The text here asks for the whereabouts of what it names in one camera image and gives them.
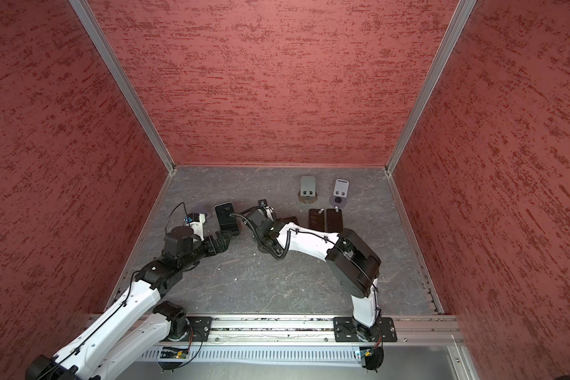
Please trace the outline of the wooden round base phone stand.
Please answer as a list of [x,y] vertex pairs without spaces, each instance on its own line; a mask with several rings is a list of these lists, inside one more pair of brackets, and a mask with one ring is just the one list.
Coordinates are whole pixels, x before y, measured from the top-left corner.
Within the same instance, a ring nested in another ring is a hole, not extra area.
[[303,204],[313,204],[317,201],[317,179],[315,176],[304,175],[300,178],[298,198]]

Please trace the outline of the black phone with white tag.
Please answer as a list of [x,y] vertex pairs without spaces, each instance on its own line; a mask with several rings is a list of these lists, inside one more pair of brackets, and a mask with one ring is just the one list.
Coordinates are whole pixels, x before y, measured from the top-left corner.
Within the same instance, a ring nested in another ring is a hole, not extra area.
[[342,210],[339,208],[326,209],[325,214],[326,232],[340,234],[344,229]]

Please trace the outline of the purple round base phone stand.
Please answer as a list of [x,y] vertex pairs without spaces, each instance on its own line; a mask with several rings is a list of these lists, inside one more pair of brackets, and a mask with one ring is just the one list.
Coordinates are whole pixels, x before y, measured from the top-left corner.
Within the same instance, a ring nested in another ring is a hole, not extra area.
[[348,203],[349,181],[338,178],[335,180],[332,195],[329,198],[329,204],[334,209],[342,209]]

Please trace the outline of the grey purple phone stand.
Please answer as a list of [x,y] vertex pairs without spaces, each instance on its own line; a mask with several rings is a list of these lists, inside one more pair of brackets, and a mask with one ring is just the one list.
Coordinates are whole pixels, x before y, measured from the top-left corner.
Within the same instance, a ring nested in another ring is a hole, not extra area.
[[203,214],[205,215],[206,219],[209,219],[212,214],[211,208],[205,204],[196,204],[195,206],[192,207],[190,212],[196,214]]

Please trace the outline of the maroon edged reflective phone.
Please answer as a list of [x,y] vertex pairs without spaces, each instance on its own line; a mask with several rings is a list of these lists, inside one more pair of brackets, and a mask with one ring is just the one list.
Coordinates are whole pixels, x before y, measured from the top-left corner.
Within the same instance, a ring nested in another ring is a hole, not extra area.
[[325,232],[326,231],[326,215],[325,210],[322,208],[312,208],[308,214],[309,229],[313,231]]

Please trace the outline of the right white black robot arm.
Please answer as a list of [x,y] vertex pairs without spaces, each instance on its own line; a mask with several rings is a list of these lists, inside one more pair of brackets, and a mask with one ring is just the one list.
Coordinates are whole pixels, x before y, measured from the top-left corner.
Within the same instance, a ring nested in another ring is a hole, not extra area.
[[359,340],[382,341],[377,280],[381,259],[350,229],[339,233],[314,231],[275,217],[270,207],[251,207],[233,218],[247,226],[261,253],[277,261],[294,251],[314,257],[329,267],[352,301],[352,327]]

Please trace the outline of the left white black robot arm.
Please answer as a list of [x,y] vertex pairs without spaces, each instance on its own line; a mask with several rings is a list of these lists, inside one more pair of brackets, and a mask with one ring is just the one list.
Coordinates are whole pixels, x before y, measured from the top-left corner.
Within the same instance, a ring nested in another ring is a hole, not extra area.
[[212,318],[188,318],[166,294],[200,261],[227,251],[236,231],[200,239],[189,226],[165,237],[160,258],[131,275],[128,289],[103,315],[52,357],[38,356],[28,379],[115,379],[144,352],[168,340],[189,353],[207,341]]

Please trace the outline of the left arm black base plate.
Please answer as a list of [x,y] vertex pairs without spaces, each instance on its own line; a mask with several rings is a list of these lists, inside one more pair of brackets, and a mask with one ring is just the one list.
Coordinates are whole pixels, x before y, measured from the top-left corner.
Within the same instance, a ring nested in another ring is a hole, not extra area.
[[207,342],[214,318],[209,316],[178,317],[171,321],[167,340]]

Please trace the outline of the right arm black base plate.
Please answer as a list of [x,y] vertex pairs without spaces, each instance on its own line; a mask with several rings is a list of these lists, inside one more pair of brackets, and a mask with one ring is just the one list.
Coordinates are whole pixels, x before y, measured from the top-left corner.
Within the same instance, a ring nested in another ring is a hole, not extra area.
[[395,343],[397,332],[392,318],[379,318],[372,327],[367,327],[353,317],[336,317],[332,320],[336,342]]

